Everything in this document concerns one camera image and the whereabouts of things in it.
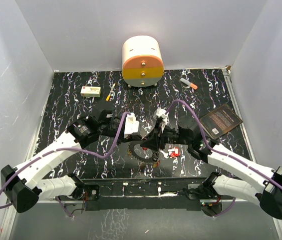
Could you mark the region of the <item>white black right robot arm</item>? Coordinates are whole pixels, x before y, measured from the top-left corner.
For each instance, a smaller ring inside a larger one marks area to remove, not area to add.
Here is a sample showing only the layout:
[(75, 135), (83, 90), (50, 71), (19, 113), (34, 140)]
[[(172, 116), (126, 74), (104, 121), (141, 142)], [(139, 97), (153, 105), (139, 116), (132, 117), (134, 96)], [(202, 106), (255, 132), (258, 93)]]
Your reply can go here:
[(207, 138), (197, 118), (183, 117), (178, 128), (157, 118), (154, 129), (142, 140), (141, 147), (158, 152), (166, 144), (187, 145), (191, 156), (219, 167), (233, 177), (212, 173), (203, 183), (204, 194), (213, 199), (231, 196), (258, 205), (268, 215), (282, 220), (282, 167), (273, 169), (250, 161)]

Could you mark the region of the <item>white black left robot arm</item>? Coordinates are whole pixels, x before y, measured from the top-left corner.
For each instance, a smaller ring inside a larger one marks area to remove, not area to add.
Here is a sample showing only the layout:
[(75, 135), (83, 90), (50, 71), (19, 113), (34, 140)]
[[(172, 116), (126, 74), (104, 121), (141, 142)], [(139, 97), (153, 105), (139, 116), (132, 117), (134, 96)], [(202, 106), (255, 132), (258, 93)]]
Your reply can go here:
[[(104, 101), (93, 112), (81, 115), (50, 145), (25, 162), (1, 169), (0, 194), (5, 194), (17, 213), (31, 209), (41, 199), (70, 196), (80, 199), (84, 187), (72, 176), (45, 179), (56, 166), (76, 153), (84, 153), (100, 159), (108, 158), (118, 142), (131, 141), (139, 133), (139, 121), (132, 112), (114, 115), (110, 102)], [(101, 155), (86, 150), (100, 136), (113, 138), (107, 153)]]

